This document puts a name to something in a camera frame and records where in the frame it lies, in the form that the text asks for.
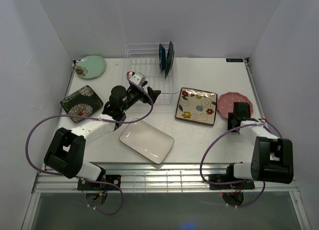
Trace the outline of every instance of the white wall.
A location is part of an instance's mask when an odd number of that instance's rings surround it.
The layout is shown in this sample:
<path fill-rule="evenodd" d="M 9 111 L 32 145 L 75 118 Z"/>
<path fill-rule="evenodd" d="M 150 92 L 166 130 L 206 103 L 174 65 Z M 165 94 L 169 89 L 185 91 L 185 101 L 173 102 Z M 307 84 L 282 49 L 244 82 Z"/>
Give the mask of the white wall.
<path fill-rule="evenodd" d="M 21 228 L 36 171 L 24 155 L 30 129 L 59 113 L 71 60 L 39 0 L 0 0 L 0 224 Z M 31 140 L 41 166 L 55 121 Z"/>
<path fill-rule="evenodd" d="M 72 59 L 173 41 L 184 57 L 247 57 L 280 0 L 40 0 Z"/>
<path fill-rule="evenodd" d="M 266 116 L 294 144 L 295 176 L 319 229 L 319 0 L 281 0 L 252 56 Z"/>

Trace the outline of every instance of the square plate with flowers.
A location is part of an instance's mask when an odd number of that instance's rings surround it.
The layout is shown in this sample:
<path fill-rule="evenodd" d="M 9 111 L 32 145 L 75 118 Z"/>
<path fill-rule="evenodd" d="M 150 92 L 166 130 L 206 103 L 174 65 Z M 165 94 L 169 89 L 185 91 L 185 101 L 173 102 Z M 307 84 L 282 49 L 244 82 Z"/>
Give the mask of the square plate with flowers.
<path fill-rule="evenodd" d="M 214 125 L 217 94 L 198 89 L 182 88 L 175 118 L 189 122 Z"/>
<path fill-rule="evenodd" d="M 62 99 L 60 104 L 67 114 L 90 116 L 103 106 L 103 101 L 89 85 L 86 85 L 68 97 Z M 82 118 L 70 119 L 74 123 L 83 120 Z"/>

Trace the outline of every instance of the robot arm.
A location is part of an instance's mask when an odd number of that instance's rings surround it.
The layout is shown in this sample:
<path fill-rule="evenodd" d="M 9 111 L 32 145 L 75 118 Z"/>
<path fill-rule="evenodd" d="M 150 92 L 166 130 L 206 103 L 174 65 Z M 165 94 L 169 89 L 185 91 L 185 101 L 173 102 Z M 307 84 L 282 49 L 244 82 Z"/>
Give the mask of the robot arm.
<path fill-rule="evenodd" d="M 253 123 L 258 121 L 250 118 L 249 104 L 235 103 L 234 112 L 229 113 L 228 129 Z M 228 172 L 237 179 L 289 184 L 294 177 L 292 142 L 278 138 L 261 125 L 239 130 L 239 134 L 244 135 L 254 145 L 252 161 L 230 165 Z"/>
<path fill-rule="evenodd" d="M 145 76 L 141 73 L 129 72 L 128 76 L 130 81 L 137 86 L 144 87 L 147 84 Z M 153 91 L 148 87 L 148 95 L 153 103 L 155 103 L 159 94 L 159 90 Z M 151 104 L 148 97 L 132 84 L 127 90 L 123 86 L 115 86 L 111 91 L 109 102 L 105 104 L 99 118 L 124 121 L 126 119 L 125 112 L 139 100 Z M 85 147 L 104 134 L 115 131 L 120 126 L 121 124 L 118 123 L 90 121 L 71 130 L 58 129 L 45 155 L 45 165 L 69 179 L 74 177 L 94 181 L 101 179 L 105 170 L 93 163 L 84 161 Z"/>

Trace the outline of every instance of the plate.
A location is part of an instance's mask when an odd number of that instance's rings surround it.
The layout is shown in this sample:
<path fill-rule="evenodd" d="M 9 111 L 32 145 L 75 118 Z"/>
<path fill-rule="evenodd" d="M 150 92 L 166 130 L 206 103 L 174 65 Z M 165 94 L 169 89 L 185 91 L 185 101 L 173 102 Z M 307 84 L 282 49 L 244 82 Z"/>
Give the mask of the plate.
<path fill-rule="evenodd" d="M 166 57 L 165 79 L 168 76 L 168 74 L 169 74 L 169 72 L 170 72 L 170 70 L 171 70 L 171 68 L 173 66 L 174 54 L 175 54 L 174 45 L 170 41 L 169 42 L 169 47 L 168 47 L 168 52 L 167 52 L 167 57 Z"/>
<path fill-rule="evenodd" d="M 163 162 L 174 144 L 171 136 L 142 120 L 129 124 L 120 141 L 156 164 Z"/>
<path fill-rule="evenodd" d="M 91 116 L 103 106 L 103 101 L 89 85 L 86 85 L 73 94 L 62 99 L 60 104 L 67 114 Z M 70 119 L 74 123 L 83 120 L 82 118 Z"/>
<path fill-rule="evenodd" d="M 166 52 L 162 44 L 159 44 L 159 68 L 160 70 L 166 69 Z"/>
<path fill-rule="evenodd" d="M 175 118 L 205 125 L 214 125 L 217 94 L 198 89 L 182 88 Z"/>
<path fill-rule="evenodd" d="M 243 94 L 238 92 L 228 92 L 222 94 L 217 101 L 218 111 L 221 115 L 228 119 L 228 113 L 232 113 L 234 110 L 234 102 L 245 102 L 250 106 L 250 115 L 254 113 L 253 104 L 250 100 Z"/>
<path fill-rule="evenodd" d="M 74 67 L 75 72 L 84 79 L 100 76 L 106 69 L 106 61 L 100 56 L 90 55 L 81 59 Z"/>

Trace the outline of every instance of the label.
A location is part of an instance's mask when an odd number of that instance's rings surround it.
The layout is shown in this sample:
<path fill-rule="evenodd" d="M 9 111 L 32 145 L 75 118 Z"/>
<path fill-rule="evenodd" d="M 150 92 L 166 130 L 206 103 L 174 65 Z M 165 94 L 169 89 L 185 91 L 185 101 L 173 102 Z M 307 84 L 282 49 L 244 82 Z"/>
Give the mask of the label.
<path fill-rule="evenodd" d="M 226 62 L 244 62 L 243 59 L 226 58 Z"/>

